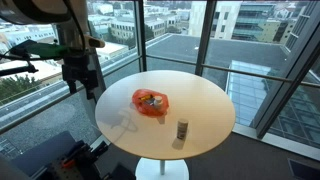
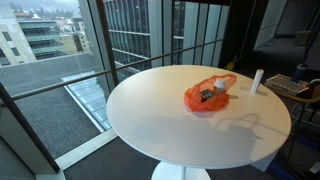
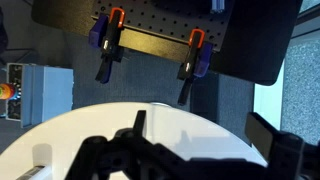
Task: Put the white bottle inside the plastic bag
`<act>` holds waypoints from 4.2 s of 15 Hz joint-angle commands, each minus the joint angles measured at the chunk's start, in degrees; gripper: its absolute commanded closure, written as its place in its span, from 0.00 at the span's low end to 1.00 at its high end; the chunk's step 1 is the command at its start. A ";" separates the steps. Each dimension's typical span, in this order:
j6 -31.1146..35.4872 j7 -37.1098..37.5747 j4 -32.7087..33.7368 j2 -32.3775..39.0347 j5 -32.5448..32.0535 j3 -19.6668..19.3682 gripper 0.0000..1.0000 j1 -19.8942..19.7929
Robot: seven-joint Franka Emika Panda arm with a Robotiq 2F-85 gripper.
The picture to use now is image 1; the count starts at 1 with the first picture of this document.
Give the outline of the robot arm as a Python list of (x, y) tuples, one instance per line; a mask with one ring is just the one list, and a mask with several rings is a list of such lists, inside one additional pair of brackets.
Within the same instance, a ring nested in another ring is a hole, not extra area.
[(14, 46), (9, 50), (11, 55), (1, 57), (26, 61), (27, 65), (2, 70), (2, 76), (37, 72), (31, 61), (62, 60), (62, 77), (70, 93), (77, 92), (79, 81), (86, 89), (87, 99), (95, 97), (97, 71), (88, 69), (89, 58), (92, 50), (103, 48), (105, 42), (89, 34), (86, 0), (0, 0), (0, 18), (17, 25), (55, 25), (59, 39), (55, 44), (25, 40)]

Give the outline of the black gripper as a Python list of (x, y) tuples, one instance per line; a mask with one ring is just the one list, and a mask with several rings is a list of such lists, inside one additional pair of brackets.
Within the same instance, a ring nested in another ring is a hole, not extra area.
[(80, 81), (85, 89), (87, 99), (94, 99), (94, 89), (98, 86), (97, 71), (89, 70), (89, 57), (84, 55), (82, 57), (66, 57), (62, 65), (62, 77), (69, 86), (70, 94), (75, 94), (76, 81)]

